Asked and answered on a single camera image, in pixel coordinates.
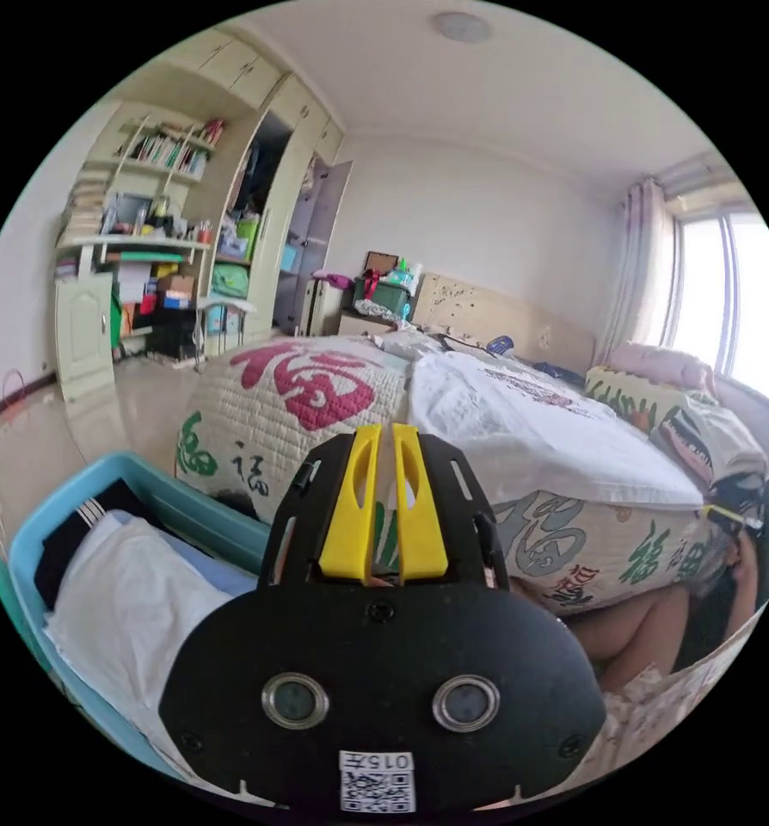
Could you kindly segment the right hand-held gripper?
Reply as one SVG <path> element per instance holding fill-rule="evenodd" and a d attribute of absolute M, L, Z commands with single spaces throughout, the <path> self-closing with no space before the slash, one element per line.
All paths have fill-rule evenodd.
<path fill-rule="evenodd" d="M 701 514 L 731 537 L 740 531 L 760 537 L 766 516 L 766 481 L 758 472 L 735 473 L 716 479 L 711 486 L 711 505 Z"/>

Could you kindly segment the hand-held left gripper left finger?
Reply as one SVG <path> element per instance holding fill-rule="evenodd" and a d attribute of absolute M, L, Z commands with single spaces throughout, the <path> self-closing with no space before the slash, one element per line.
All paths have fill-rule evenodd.
<path fill-rule="evenodd" d="M 367 585 L 371 578 L 380 425 L 356 429 L 323 548 L 318 559 L 328 579 Z"/>

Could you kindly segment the person's right hand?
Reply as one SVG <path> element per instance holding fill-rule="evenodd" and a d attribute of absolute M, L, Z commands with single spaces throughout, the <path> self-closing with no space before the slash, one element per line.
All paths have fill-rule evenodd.
<path fill-rule="evenodd" d="M 745 531 L 739 533 L 735 542 L 731 572 L 739 592 L 753 601 L 759 581 L 758 554 L 754 540 Z"/>

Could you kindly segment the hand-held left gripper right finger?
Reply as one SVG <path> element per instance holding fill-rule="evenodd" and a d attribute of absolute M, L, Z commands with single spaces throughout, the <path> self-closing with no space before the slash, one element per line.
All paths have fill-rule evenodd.
<path fill-rule="evenodd" d="M 392 433 L 399 581 L 441 579 L 448 559 L 419 433 L 401 423 L 393 426 Z"/>

